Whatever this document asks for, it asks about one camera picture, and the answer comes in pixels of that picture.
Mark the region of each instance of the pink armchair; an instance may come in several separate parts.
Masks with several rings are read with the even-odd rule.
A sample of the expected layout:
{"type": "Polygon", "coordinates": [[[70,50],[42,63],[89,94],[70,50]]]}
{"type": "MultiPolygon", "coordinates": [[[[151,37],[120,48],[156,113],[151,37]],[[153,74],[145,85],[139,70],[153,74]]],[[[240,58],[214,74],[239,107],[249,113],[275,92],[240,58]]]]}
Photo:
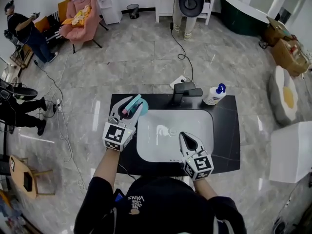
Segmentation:
{"type": "Polygon", "coordinates": [[[73,50],[75,53],[75,44],[92,40],[97,46],[102,48],[93,38],[96,33],[97,27],[101,18],[98,15],[97,0],[73,0],[67,4],[66,18],[74,18],[79,10],[84,9],[86,5],[91,6],[91,12],[85,19],[84,27],[73,28],[71,24],[62,26],[59,33],[70,40],[73,44],[73,50]]]}

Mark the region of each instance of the marble floor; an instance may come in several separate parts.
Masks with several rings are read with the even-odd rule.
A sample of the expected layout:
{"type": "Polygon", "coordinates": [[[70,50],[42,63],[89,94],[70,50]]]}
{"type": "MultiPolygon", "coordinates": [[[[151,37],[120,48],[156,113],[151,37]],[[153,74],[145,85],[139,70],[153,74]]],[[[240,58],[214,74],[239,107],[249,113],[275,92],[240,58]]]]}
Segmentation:
{"type": "MultiPolygon", "coordinates": [[[[98,27],[95,39],[102,49],[87,42],[72,54],[67,41],[57,59],[44,67],[60,84],[64,114],[49,118],[42,136],[35,128],[16,128],[8,137],[11,154],[29,157],[29,164],[38,170],[53,169],[53,174],[39,181],[39,191],[55,191],[55,196],[30,200],[18,192],[23,213],[43,233],[72,233],[85,195],[83,185],[88,186],[104,153],[102,133],[111,94],[172,93],[168,84],[180,75],[191,76],[188,61],[177,58],[181,49],[172,39],[169,25],[167,17],[156,23],[154,12],[140,13],[136,20],[124,15],[120,24],[108,26],[109,31],[98,27]],[[65,124],[75,163],[69,159],[67,143],[59,133],[60,129],[66,137],[65,124]]],[[[248,233],[270,233],[273,221],[296,186],[268,181],[270,134],[279,128],[266,92],[275,67],[270,50],[261,49],[257,38],[229,31],[215,16],[211,16],[208,26],[198,19],[189,42],[183,41],[182,34],[176,37],[192,61],[194,81],[204,94],[223,82],[227,94],[236,96],[241,168],[211,175],[208,181],[218,194],[236,202],[248,233]]],[[[294,79],[299,94],[297,121],[312,120],[312,77],[304,77],[294,79]]],[[[52,81],[33,63],[22,72],[21,81],[36,89],[38,98],[61,98],[52,81]]],[[[118,174],[115,187],[126,193],[132,181],[127,175],[118,174]]],[[[305,177],[281,213],[289,223],[298,222],[312,202],[307,185],[305,177]]]]}

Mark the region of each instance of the wooden chair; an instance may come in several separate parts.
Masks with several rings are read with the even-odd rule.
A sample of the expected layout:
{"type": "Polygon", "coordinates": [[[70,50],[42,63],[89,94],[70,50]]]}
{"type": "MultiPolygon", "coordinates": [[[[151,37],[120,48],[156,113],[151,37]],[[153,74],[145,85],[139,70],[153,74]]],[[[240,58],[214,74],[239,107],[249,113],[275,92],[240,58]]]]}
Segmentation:
{"type": "Polygon", "coordinates": [[[53,170],[38,172],[36,169],[26,165],[28,158],[18,158],[14,155],[10,156],[10,173],[14,183],[19,187],[28,197],[35,199],[38,195],[52,196],[55,193],[38,193],[37,176],[47,174],[53,170]],[[31,177],[31,191],[27,191],[24,187],[24,173],[28,173],[31,177]]]}

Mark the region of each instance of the man in black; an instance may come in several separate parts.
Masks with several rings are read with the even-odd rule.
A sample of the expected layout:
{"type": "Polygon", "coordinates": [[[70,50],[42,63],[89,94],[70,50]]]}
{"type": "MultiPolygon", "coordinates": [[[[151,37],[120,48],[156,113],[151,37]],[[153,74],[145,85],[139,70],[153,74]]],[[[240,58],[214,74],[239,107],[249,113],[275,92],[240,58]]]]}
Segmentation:
{"type": "Polygon", "coordinates": [[[14,9],[13,0],[7,3],[4,8],[4,12],[7,15],[9,31],[16,36],[20,42],[27,43],[43,63],[53,61],[59,53],[50,52],[44,35],[35,28],[33,20],[37,19],[37,16],[27,18],[26,16],[15,13],[14,9]]]}
{"type": "Polygon", "coordinates": [[[115,202],[119,154],[108,148],[98,165],[77,215],[75,234],[246,234],[234,201],[218,196],[205,179],[194,181],[193,191],[170,177],[141,177],[115,202]]]}
{"type": "Polygon", "coordinates": [[[38,127],[38,135],[41,136],[46,125],[46,120],[40,120],[27,114],[37,108],[47,110],[44,97],[40,100],[26,101],[22,104],[18,104],[13,96],[8,100],[0,98],[0,119],[10,126],[38,127]]]}

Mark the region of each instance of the cardboard box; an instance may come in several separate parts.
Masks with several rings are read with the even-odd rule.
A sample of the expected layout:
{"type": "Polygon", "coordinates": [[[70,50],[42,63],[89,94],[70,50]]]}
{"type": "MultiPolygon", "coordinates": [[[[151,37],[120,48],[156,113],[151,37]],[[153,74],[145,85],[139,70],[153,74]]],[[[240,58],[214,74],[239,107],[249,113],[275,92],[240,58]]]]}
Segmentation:
{"type": "Polygon", "coordinates": [[[286,42],[280,39],[272,48],[272,55],[276,64],[286,69],[291,76],[298,76],[301,73],[306,72],[309,67],[309,63],[302,56],[302,54],[297,60],[295,60],[293,55],[289,52],[286,44],[289,44],[291,47],[297,45],[298,51],[301,53],[300,46],[297,41],[286,42]]]}
{"type": "Polygon", "coordinates": [[[283,24],[275,21],[272,18],[267,17],[270,24],[269,27],[263,33],[263,39],[269,44],[269,46],[275,46],[275,44],[280,39],[285,41],[290,41],[293,39],[289,31],[285,28],[283,24]]]}

